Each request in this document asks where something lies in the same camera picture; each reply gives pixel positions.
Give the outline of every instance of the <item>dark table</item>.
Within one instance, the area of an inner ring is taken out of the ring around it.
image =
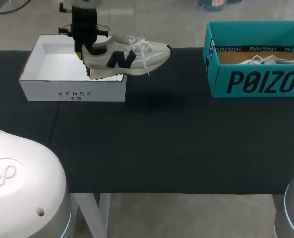
[[[71,192],[282,193],[294,98],[213,99],[202,49],[129,77],[125,103],[27,102],[29,52],[0,51],[0,129],[48,146]]]

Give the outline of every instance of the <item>white sneaker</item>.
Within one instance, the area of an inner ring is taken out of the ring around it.
[[[254,56],[252,59],[246,60],[239,64],[294,64],[294,59],[280,59],[275,56],[268,56],[266,58]]]
[[[263,58],[262,61],[264,63],[272,62],[274,61],[276,64],[294,64],[294,59],[281,59],[275,56],[268,56],[266,58]]]
[[[134,36],[113,35],[91,49],[82,46],[83,61],[90,78],[107,78],[117,74],[143,75],[163,65],[172,48]]]

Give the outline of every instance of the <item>gray floor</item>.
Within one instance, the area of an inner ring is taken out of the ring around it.
[[[274,214],[265,195],[113,194],[108,237],[275,238]],[[76,238],[92,238],[81,215]]]
[[[12,0],[11,7],[26,0]],[[56,34],[71,23],[57,0],[32,0],[19,12],[0,16],[0,50],[30,50],[40,34]],[[201,47],[209,20],[294,19],[294,0],[245,0],[220,12],[197,7],[196,0],[103,0],[99,23],[111,33],[144,36],[173,47]]]
[[[12,7],[23,2],[12,0]],[[294,0],[245,0],[214,13],[199,9],[196,0],[103,0],[98,14],[111,33],[201,47],[209,20],[294,19]],[[40,34],[56,34],[70,22],[52,0],[32,0],[0,16],[0,50],[30,50]],[[273,238],[274,213],[270,195],[113,194],[109,237]]]

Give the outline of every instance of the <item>navy n logo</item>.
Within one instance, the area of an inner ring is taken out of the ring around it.
[[[136,54],[134,51],[130,51],[129,55],[125,59],[124,51],[114,51],[107,62],[108,68],[115,68],[118,63],[120,68],[130,68],[134,60],[136,59]]]

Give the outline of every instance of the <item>shoe sole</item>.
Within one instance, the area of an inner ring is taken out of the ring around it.
[[[167,45],[167,47],[170,49],[170,52],[172,54],[172,48]],[[155,69],[159,68],[162,66],[170,57],[170,55],[161,63],[147,67],[148,72],[152,72]],[[87,75],[90,76],[91,79],[102,79],[102,78],[108,78],[112,77],[118,74],[127,74],[127,75],[132,75],[132,76],[139,76],[139,75],[144,75],[147,74],[146,70],[144,68],[141,69],[130,69],[130,68],[110,68],[110,69],[103,69],[103,70],[98,70],[98,69],[89,69],[87,68]]]

